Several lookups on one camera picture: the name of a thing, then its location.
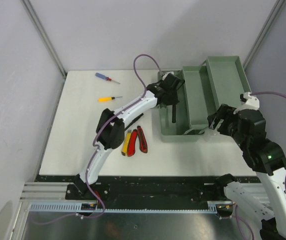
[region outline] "toolbox compartment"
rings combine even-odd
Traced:
[[[177,91],[176,123],[172,123],[172,106],[159,106],[164,142],[196,142],[208,127],[209,115],[221,104],[237,108],[240,94],[251,91],[238,56],[209,56],[206,65],[184,66],[174,74],[185,84]]]
[[[240,106],[240,94],[251,92],[240,57],[209,56],[206,66],[216,109],[221,104]]]

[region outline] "white wall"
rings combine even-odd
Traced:
[[[61,83],[20,1],[0,1],[0,210],[12,202],[0,240],[36,169]]]
[[[246,74],[254,92],[286,94],[286,5]],[[286,155],[286,100],[277,96],[259,99],[267,121],[267,136],[279,143]]]
[[[66,70],[162,68],[209,55],[244,61],[276,0],[31,0]],[[150,61],[140,69],[154,69]]]

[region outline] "white table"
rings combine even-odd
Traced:
[[[121,84],[95,76],[100,72]],[[157,70],[140,70],[148,85],[157,80]],[[143,87],[132,70],[69,71],[49,136],[40,175],[78,174],[88,163],[94,147],[95,130],[105,108],[119,108],[142,93]],[[123,96],[108,102],[98,98]],[[136,141],[132,157],[121,154],[120,146],[106,160],[101,176],[255,176],[242,152],[227,136],[203,137],[197,142],[165,143],[160,138],[157,109],[150,109],[130,129],[142,126],[148,153]]]

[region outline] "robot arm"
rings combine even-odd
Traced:
[[[240,99],[244,104],[239,108],[222,104],[208,117],[209,126],[234,139],[246,164],[263,184],[273,212],[242,190],[230,174],[222,176],[218,182],[227,198],[261,224],[262,239],[286,239],[286,157],[277,143],[266,138],[266,121],[258,111],[259,100],[250,93],[242,94]]]
[[[96,128],[96,133],[99,132],[108,119],[115,116],[115,113],[120,114],[103,129],[101,135],[98,137],[97,142],[95,143],[99,146],[98,152],[94,156],[89,169],[88,165],[86,165],[81,173],[76,176],[75,185],[79,191],[84,192],[86,190],[86,188],[82,187],[86,182],[86,178],[90,185],[97,181],[99,172],[110,153],[123,143],[125,129],[127,126],[131,125],[140,114],[159,104],[164,104],[173,107],[172,122],[176,122],[175,106],[179,103],[177,91],[183,84],[184,80],[181,80],[173,73],[168,72],[160,81],[147,86],[144,97],[143,95],[140,95],[129,104],[116,109],[115,111],[111,111],[107,108],[102,112]]]

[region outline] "metal floor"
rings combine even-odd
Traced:
[[[66,213],[31,212],[36,222]],[[28,221],[24,240],[241,240],[233,219],[200,213],[105,213],[96,219],[69,216],[49,225]]]

